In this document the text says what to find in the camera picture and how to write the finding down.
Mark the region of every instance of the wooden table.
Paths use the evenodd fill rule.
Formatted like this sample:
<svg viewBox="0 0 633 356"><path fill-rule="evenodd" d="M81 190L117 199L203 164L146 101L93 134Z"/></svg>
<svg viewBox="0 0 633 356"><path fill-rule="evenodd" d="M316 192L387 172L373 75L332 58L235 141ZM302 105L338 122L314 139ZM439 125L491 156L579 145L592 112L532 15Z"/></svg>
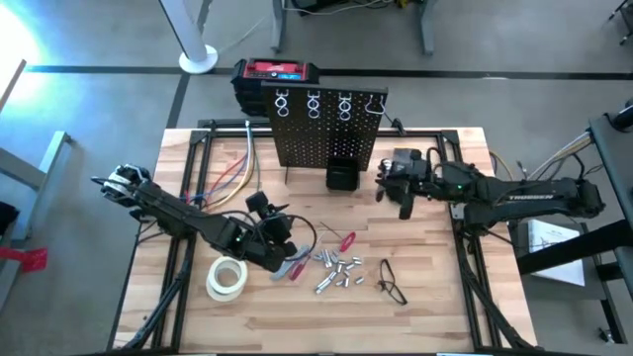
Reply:
<svg viewBox="0 0 633 356"><path fill-rule="evenodd" d="M493 174L483 129L457 130L464 161L475 163L485 174ZM154 181L174 195L180 189L190 132L165 131L158 156ZM296 282L287 279L272 282L269 272L248 264L248 280L241 296L230 303L218 303L207 295L205 281L219 254L199 239L181 352L473 350L447 204L417 199L411 219L400 221L399 207L386 201L378 204L374 199L374 179L380 159L391 157L394 146L426 149L434 145L431 138L379 137L370 171L361 173L360 188L351 194L328 192L324 170L318 169L291 168L288 184L284 184L285 168L279 165L272 138L258 138L255 142L262 168L262 190L270 202L290 204L288 212L304 216L315 225L324 222L342 235L356 231L356 242L343 258L364 259L360 268L352 270L352 277L364 276L365 282L347 289L332 285L316 295L315 285L328 274L320 262L311 261ZM214 139L207 190L244 152L244 138ZM245 210L244 198L254 193L255 187L254 176L247 188L222 209ZM507 235L503 224L496 231ZM292 234L298 244L311 241L310 232L299 222ZM328 232L319 248L334 248L338 241ZM535 344L511 246L492 238L483 238L482 244L495 302L523 338ZM115 346L131 339L143 318L154 309L168 245L169 237L161 236L137 248ZM398 285L409 301L405 307L380 293L376 286L382 258L388 258L392 264ZM163 340L170 339L174 309L175 303L168 315ZM486 333L481 305L478 314L482 332Z"/></svg>

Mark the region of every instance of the gray concrete floor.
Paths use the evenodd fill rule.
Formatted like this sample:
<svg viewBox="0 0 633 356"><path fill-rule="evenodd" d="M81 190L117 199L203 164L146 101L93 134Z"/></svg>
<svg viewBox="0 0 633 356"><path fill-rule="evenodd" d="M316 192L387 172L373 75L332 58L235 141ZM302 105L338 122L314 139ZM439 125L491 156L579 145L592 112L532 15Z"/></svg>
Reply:
<svg viewBox="0 0 633 356"><path fill-rule="evenodd" d="M285 49L276 55L322 67L629 72L633 44L618 45L624 35L620 19L605 22L618 2L440 0L433 57L420 55L412 8L308 18L289 14ZM202 1L186 4L195 17ZM23 33L3 31L30 44L30 63L175 66L180 53L156 1L7 0L0 2L0 11L3 6L24 24ZM270 18L230 46L269 10L263 0L213 1L203 35L223 49L220 66L275 55L268 48ZM126 162L154 167L179 77L25 73L19 81L0 115L2 146L37 163L54 131L68 131L75 143L53 173L54 190L45 196L29 245L48 247L48 266L21 276L0 312L3 355L105 348L136 225L125 210L104 201L88 178ZM491 148L528 167L582 132L590 117L621 108L633 94L629 81L325 77L322 82L389 87L388 112L407 126L484 127ZM242 117L227 76L198 76L189 82L178 127ZM583 159L596 164L594 148L584 151ZM569 164L563 174L576 170ZM604 173L592 181L608 207L589 226L621 219ZM29 194L0 177L3 201L19 207ZM611 286L633 339L630 297L622 283ZM528 303L539 344L549 350L633 353L631 346L606 346L595 337L595 330L606 326L598 302Z"/></svg>

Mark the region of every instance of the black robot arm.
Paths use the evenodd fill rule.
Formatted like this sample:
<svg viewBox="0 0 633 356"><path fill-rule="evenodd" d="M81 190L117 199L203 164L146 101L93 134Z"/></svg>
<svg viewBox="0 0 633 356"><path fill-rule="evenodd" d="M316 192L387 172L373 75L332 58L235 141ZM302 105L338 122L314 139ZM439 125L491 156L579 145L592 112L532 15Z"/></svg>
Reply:
<svg viewBox="0 0 633 356"><path fill-rule="evenodd" d="M476 234L498 222L552 214L593 218L604 209L595 185L583 179L504 182L483 175L473 164L431 166L419 150L411 152L409 162L384 159L376 180L377 200L387 193L401 203L403 220L410 218L415 196L463 203L464 228ZM438 167L441 177L435 174Z"/></svg>
<svg viewBox="0 0 633 356"><path fill-rule="evenodd" d="M267 223L258 226L247 213L234 211L219 214L206 214L197 207L191 206L171 194L163 191L151 181L149 173L132 165L119 166L106 180L94 178L102 184L104 196L124 207L137 207L131 215L155 217L158 226L171 236L186 236L199 232L211 247L220 253L238 260L247 260L262 268L276 272L286 257L297 253L294 243L287 241L291 237L291 224L286 217L276 217L282 228L270 228L277 224ZM268 202L262 192L256 193L255 201ZM227 214L242 214L248 222L243 222ZM260 215L264 220L274 214Z"/></svg>

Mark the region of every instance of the red handle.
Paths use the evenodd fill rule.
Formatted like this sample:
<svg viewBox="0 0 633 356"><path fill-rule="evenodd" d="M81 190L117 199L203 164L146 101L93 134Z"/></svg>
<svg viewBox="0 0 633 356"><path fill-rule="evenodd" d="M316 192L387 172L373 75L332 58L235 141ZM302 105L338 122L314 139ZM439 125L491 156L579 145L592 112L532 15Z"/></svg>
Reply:
<svg viewBox="0 0 633 356"><path fill-rule="evenodd" d="M356 239L356 232L352 231L349 232L349 234L347 235L347 237L343 238L343 241L340 243L340 247L338 248L341 252L345 252L347 251L347 249L349 248L349 246L352 245L352 243L354 243L354 240Z"/></svg>
<svg viewBox="0 0 633 356"><path fill-rule="evenodd" d="M305 262L302 262L302 261L295 262L295 265L293 266L293 271L290 273L290 277L289 277L291 281L294 281L297 279L297 277L299 277L301 272L306 267L306 263L308 263L308 260L306 260Z"/></svg>

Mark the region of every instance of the metal hook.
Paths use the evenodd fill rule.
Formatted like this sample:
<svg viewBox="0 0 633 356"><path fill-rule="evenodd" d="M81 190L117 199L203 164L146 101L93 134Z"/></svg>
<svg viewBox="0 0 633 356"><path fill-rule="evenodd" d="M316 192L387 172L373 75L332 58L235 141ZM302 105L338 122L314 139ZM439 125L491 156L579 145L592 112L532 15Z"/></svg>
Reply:
<svg viewBox="0 0 633 356"><path fill-rule="evenodd" d="M320 110L318 98L320 98L320 91L316 91L316 95L310 95L310 90L308 91L308 98L310 99L307 103L308 106L308 116L311 119L318 119L320 116Z"/></svg>
<svg viewBox="0 0 633 356"><path fill-rule="evenodd" d="M372 100L373 99L374 99L374 94L370 94L369 95L369 101L367 102L367 104L365 104L365 111L368 114L374 114L374 115L382 116L383 114L385 114L385 96L384 95L380 96L380 106L383 108L382 112L375 112L375 111L369 110L369 106L372 104Z"/></svg>
<svg viewBox="0 0 633 356"><path fill-rule="evenodd" d="M288 89L286 89L286 94L280 93L279 89L275 91L275 95L277 95L275 106L277 107L277 115L281 118L285 118L290 114L290 110L288 110L288 100L286 100L288 94Z"/></svg>
<svg viewBox="0 0 633 356"><path fill-rule="evenodd" d="M338 110L340 110L338 118L342 121L348 121L352 117L349 113L349 111L352 110L352 105L350 103L352 101L352 93L349 93L349 97L347 98L343 97L342 93L338 93L338 101L340 101L340 103L338 103Z"/></svg>

